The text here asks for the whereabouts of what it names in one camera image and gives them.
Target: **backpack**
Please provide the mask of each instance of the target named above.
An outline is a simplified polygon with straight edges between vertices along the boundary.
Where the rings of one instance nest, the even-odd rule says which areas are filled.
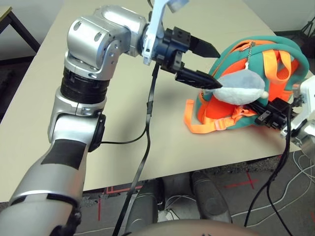
[[[309,63],[300,47],[292,40],[279,36],[252,36],[241,39],[223,51],[210,69],[215,79],[245,69],[252,44],[248,69],[254,71],[265,82],[268,98],[258,101],[266,106],[276,97],[288,101],[292,85],[303,80],[308,73]],[[192,124],[192,114],[201,124]],[[205,134],[216,130],[237,129],[255,124],[257,114],[243,106],[217,100],[212,93],[201,91],[196,99],[186,101],[184,122],[192,133]]]

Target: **orange backpack strap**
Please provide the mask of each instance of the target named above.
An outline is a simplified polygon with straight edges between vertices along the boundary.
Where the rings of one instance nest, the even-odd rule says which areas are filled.
[[[245,110],[241,106],[238,106],[235,108],[231,117],[211,119],[203,115],[203,124],[192,124],[193,105],[194,100],[189,99],[186,101],[184,123],[188,129],[195,134],[206,134],[216,130],[225,130],[227,127],[234,126],[236,122],[242,118],[242,116],[251,117],[256,115],[255,112]]]
[[[278,61],[274,50],[263,51],[264,70],[266,78],[270,81],[269,101],[273,101],[283,93],[287,81],[294,71],[292,71],[292,62],[290,53],[279,51],[280,59],[284,68],[278,72]]]

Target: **beige table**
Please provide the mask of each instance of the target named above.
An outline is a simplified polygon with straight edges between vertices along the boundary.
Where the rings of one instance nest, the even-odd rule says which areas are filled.
[[[47,127],[56,88],[61,84],[66,35],[71,23],[102,4],[118,4],[143,16],[145,0],[68,0],[30,65],[0,125],[0,202],[8,201],[20,179],[49,147]],[[241,0],[191,0],[176,14],[165,11],[166,27],[178,26],[211,42],[220,52],[234,41],[272,31]],[[187,53],[190,69],[208,72],[214,59]],[[103,139],[126,141],[144,128],[150,67],[142,58],[122,55],[107,93]],[[198,90],[161,71],[151,121],[152,145],[142,179],[167,176],[280,154],[284,140],[267,128],[248,127],[207,135],[191,134],[183,123],[186,99]],[[146,139],[129,145],[102,145],[88,156],[85,190],[131,182]]]

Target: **white bracket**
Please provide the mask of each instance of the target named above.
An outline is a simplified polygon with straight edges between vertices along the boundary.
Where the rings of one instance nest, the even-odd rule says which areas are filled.
[[[174,13],[182,8],[188,0],[155,0],[151,21],[146,31],[143,40],[143,63],[150,65],[154,52],[154,45],[158,36],[158,30],[164,15],[165,5],[167,4],[170,10]]]
[[[315,111],[315,76],[301,83],[300,94],[303,96],[302,112],[292,120],[291,130],[298,128],[299,125]],[[280,132],[282,137],[285,137],[286,134],[287,126]]]

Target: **white wall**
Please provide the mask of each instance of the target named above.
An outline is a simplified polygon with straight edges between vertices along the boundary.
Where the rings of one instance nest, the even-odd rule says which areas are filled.
[[[315,15],[315,0],[243,0],[272,31],[300,30]]]
[[[0,5],[11,5],[14,14],[21,20],[38,42],[41,43],[60,10],[63,1],[64,0],[0,0]],[[315,15],[315,0],[243,1],[273,31],[299,30]],[[8,26],[0,35],[0,60],[30,55],[34,55],[32,49],[11,26]]]
[[[9,5],[13,13],[41,43],[64,0],[0,0],[0,5]],[[8,26],[0,34],[0,60],[34,55],[33,50]]]

